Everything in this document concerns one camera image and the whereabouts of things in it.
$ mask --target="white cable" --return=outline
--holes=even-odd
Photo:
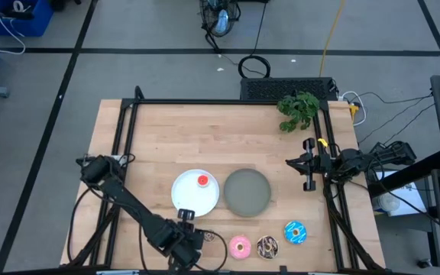
[[[366,109],[364,108],[363,101],[361,100],[361,97],[359,97],[359,95],[354,91],[347,91],[347,92],[343,93],[342,98],[344,98],[345,95],[347,95],[348,93],[354,94],[357,97],[357,100],[359,100],[359,103],[361,104],[361,108],[363,109],[363,114],[364,114],[363,120],[359,121],[358,123],[354,123],[353,126],[362,125],[363,122],[366,121]]]
[[[3,28],[14,38],[14,39],[16,39],[16,41],[18,41],[20,44],[21,44],[21,46],[23,46],[23,49],[21,49],[21,52],[19,52],[19,53],[15,53],[15,52],[11,52],[11,51],[8,51],[8,50],[0,50],[0,53],[9,53],[9,54],[14,54],[14,55],[21,55],[21,54],[23,54],[25,51],[26,51],[26,49],[27,49],[27,47],[24,45],[24,43],[20,40],[20,39],[18,39],[18,37],[16,37],[16,35],[14,35],[12,32],[10,32],[9,31],[9,29],[6,27],[6,25],[3,23],[3,20],[1,19],[1,15],[0,15],[0,23],[1,23],[1,25],[3,26]]]

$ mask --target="yellow cable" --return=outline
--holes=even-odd
[[[330,39],[334,34],[335,27],[337,26],[337,22],[339,21],[339,17],[341,16],[342,8],[345,5],[345,0],[341,0],[341,5],[339,6],[339,10],[337,11],[337,15],[335,16],[334,24],[332,24],[332,29],[330,30],[330,34],[327,38],[327,43],[325,43],[324,53],[322,54],[322,62],[320,63],[320,73],[319,77],[322,77],[322,72],[324,71],[324,62],[325,62],[325,54],[327,53],[328,45],[330,44]]]

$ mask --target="pink donut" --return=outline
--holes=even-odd
[[[245,236],[235,236],[230,240],[228,250],[233,258],[245,259],[251,253],[251,242]]]

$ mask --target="blue donut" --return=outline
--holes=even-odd
[[[302,244],[307,237],[305,226],[298,221],[288,222],[284,227],[284,237],[292,244]]]

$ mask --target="gray floor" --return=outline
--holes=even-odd
[[[46,34],[25,38],[29,47],[73,48],[91,0],[69,3],[56,13]],[[440,0],[425,0],[440,33]],[[242,18],[218,41],[227,49],[254,46],[262,12],[258,3],[242,3]],[[338,9],[333,0],[272,0],[267,6],[260,49],[321,50]],[[100,0],[84,48],[207,49],[197,0]],[[0,47],[16,47],[0,38]],[[416,0],[348,0],[332,38],[332,50],[439,50]],[[1,55],[0,86],[11,92],[0,99],[0,248],[34,160],[50,110],[63,80],[70,53]],[[244,55],[229,55],[239,61]],[[317,76],[320,56],[264,55],[273,77]],[[262,70],[257,63],[246,63]],[[386,100],[429,94],[429,77],[440,74],[440,57],[326,58],[324,76],[344,92],[375,92]],[[130,97],[139,85],[148,98],[238,99],[237,67],[215,54],[80,54],[48,144],[34,190],[5,270],[56,267],[76,199],[79,171],[73,160],[87,151],[101,99]],[[363,98],[367,120],[356,128],[358,139],[410,103],[384,105]],[[425,99],[374,133],[362,150],[385,141],[421,109]],[[435,112],[424,112],[395,137],[412,145],[418,158],[440,149]],[[385,260],[395,271],[419,270],[415,260],[429,256],[423,233],[378,224]]]

